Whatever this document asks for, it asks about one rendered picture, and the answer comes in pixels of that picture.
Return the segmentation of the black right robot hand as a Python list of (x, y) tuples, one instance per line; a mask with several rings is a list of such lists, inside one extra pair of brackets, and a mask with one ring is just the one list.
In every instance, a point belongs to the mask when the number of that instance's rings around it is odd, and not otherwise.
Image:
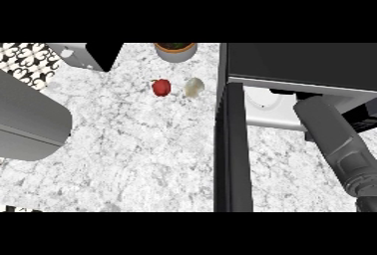
[(356, 198), (358, 212), (377, 212), (377, 196), (363, 196)]

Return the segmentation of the dark grey microwave door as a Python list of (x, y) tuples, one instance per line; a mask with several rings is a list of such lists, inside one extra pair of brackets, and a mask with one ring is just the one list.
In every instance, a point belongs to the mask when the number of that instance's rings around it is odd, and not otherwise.
[(214, 115), (213, 211), (251, 212), (242, 84), (224, 85)]

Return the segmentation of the white microwave turntable plate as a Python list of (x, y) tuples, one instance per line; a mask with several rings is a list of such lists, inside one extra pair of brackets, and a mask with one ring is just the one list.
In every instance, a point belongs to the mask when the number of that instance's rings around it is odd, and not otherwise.
[(273, 94), (269, 89), (244, 87), (244, 103), (247, 118), (267, 122), (272, 120), (295, 120), (292, 105), (295, 95)]

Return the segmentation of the dark grey microwave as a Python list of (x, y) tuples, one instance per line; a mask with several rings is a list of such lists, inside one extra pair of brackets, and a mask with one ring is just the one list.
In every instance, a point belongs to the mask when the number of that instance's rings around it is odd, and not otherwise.
[[(295, 95), (295, 102), (321, 96), (356, 131), (377, 129), (377, 43), (223, 43), (217, 87), (229, 83)], [(245, 123), (304, 130), (294, 116), (260, 122), (245, 113)]]

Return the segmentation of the white milk carton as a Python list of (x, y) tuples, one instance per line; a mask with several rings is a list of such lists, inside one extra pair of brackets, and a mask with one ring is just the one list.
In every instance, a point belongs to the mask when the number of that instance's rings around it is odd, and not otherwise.
[(199, 92), (204, 90), (204, 83), (199, 78), (190, 78), (185, 85), (185, 92), (189, 98), (196, 98)]

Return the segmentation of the red bell pepper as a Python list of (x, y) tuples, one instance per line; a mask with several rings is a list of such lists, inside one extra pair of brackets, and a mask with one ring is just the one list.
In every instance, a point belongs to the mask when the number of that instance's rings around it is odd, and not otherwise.
[(158, 97), (164, 97), (171, 92), (171, 83), (165, 79), (154, 80), (152, 84), (154, 93)]

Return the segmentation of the grey plant pot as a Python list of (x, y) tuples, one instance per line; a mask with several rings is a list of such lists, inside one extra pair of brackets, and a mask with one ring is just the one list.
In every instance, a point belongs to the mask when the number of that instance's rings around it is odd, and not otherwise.
[(161, 59), (170, 63), (185, 62), (195, 54), (196, 43), (185, 43), (176, 49), (165, 48), (159, 43), (155, 43), (156, 54)]

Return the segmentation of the grey and black appliance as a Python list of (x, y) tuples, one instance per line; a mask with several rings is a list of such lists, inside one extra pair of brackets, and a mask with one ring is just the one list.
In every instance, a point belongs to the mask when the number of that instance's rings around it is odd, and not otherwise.
[(109, 72), (122, 43), (49, 43), (47, 46), (71, 67)]

